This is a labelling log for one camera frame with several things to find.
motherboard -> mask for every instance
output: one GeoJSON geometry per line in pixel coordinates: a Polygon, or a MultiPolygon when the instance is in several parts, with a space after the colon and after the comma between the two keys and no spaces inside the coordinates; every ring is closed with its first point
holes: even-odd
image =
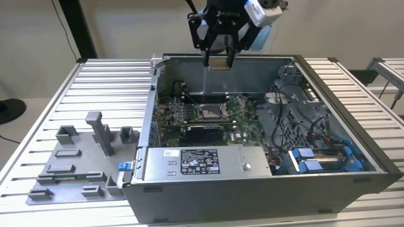
{"type": "Polygon", "coordinates": [[[254,102],[243,95],[171,97],[158,104],[161,146],[267,147],[254,102]]]}

black cable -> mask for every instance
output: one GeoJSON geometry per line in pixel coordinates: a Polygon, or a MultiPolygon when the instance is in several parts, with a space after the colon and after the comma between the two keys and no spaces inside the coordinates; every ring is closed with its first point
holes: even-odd
{"type": "Polygon", "coordinates": [[[393,109],[393,107],[395,106],[397,101],[398,101],[397,99],[393,100],[390,109],[393,109]]]}
{"type": "Polygon", "coordinates": [[[314,131],[314,125],[318,123],[318,121],[321,121],[323,119],[323,116],[318,117],[317,120],[313,121],[313,123],[309,126],[309,132],[307,132],[307,136],[306,136],[306,140],[309,141],[310,145],[313,145],[314,148],[317,148],[317,145],[313,142],[313,131],[314,131]]]}
{"type": "Polygon", "coordinates": [[[10,139],[5,138],[5,137],[3,137],[3,136],[1,136],[1,135],[0,135],[0,138],[1,138],[1,139],[3,139],[3,140],[6,140],[6,141],[9,141],[9,142],[13,142],[13,143],[19,144],[19,142],[17,142],[17,141],[14,141],[14,140],[10,140],[10,139]]]}
{"type": "Polygon", "coordinates": [[[278,128],[278,125],[279,125],[279,120],[282,118],[282,111],[283,111],[283,102],[282,102],[282,99],[279,97],[279,93],[281,93],[281,89],[283,86],[287,86],[287,85],[291,85],[291,86],[295,86],[299,88],[298,85],[295,84],[283,84],[279,86],[279,88],[277,89],[277,96],[278,96],[278,114],[277,114],[277,119],[275,119],[275,124],[274,124],[274,128],[273,128],[273,131],[271,131],[271,135],[270,135],[270,142],[273,144],[273,146],[281,151],[285,153],[283,151],[283,148],[281,146],[278,146],[275,143],[274,143],[274,134],[275,134],[275,131],[277,131],[277,128],[278,128]]]}
{"type": "Polygon", "coordinates": [[[185,0],[185,2],[186,2],[187,5],[189,5],[189,8],[190,8],[190,10],[191,10],[191,13],[197,14],[197,10],[195,10],[195,8],[194,8],[194,4],[193,4],[191,0],[185,0]]]}
{"type": "Polygon", "coordinates": [[[378,95],[378,99],[381,98],[381,95],[382,95],[382,93],[383,93],[383,90],[385,90],[387,84],[389,84],[389,82],[386,81],[386,83],[385,83],[385,85],[383,85],[383,88],[382,88],[382,90],[381,90],[381,93],[379,93],[379,95],[378,95]]]}
{"type": "Polygon", "coordinates": [[[62,25],[62,22],[61,22],[61,19],[59,19],[59,16],[58,16],[58,12],[57,12],[57,9],[55,9],[55,6],[54,6],[54,2],[53,2],[53,0],[50,0],[50,1],[51,1],[51,6],[53,6],[53,9],[54,9],[54,12],[55,12],[55,15],[57,15],[57,19],[58,19],[59,25],[61,25],[62,30],[63,30],[65,39],[67,40],[67,44],[69,44],[69,48],[70,48],[70,52],[71,52],[71,53],[73,53],[73,55],[74,55],[74,61],[77,61],[77,56],[75,56],[75,53],[74,53],[73,48],[71,48],[71,46],[70,46],[70,41],[69,41],[67,31],[65,30],[65,27],[63,27],[63,25],[62,25]]]}

rectangular slot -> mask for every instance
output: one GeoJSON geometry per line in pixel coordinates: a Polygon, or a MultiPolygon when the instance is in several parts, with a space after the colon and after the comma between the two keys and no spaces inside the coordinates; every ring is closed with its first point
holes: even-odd
{"type": "Polygon", "coordinates": [[[53,166],[49,165],[46,173],[73,173],[74,172],[74,166],[73,165],[65,165],[65,166],[53,166]]]}
{"type": "Polygon", "coordinates": [[[75,150],[58,150],[54,154],[54,157],[79,157],[81,151],[75,150]]]}

blue latch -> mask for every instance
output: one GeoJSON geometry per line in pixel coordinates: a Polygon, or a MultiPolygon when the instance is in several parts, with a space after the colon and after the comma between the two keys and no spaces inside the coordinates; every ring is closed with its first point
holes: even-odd
{"type": "Polygon", "coordinates": [[[130,170],[131,170],[130,162],[121,162],[118,164],[118,171],[130,171],[130,170]]]}
{"type": "Polygon", "coordinates": [[[307,161],[299,162],[298,168],[299,168],[299,172],[302,174],[322,170],[322,167],[317,160],[307,160],[307,161]]]}

aluminum slotted table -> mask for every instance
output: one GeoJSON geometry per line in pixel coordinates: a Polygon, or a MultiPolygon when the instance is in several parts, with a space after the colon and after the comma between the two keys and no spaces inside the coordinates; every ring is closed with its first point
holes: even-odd
{"type": "MultiPolygon", "coordinates": [[[[338,62],[306,59],[347,111],[404,172],[404,122],[338,62]]],[[[25,205],[61,125],[89,131],[87,111],[102,111],[111,130],[141,131],[150,81],[149,60],[93,59],[77,63],[0,172],[0,224],[5,226],[138,225],[126,201],[25,205]]],[[[181,227],[369,227],[404,226],[404,180],[382,193],[361,196],[338,214],[183,224],[181,227]]]]}

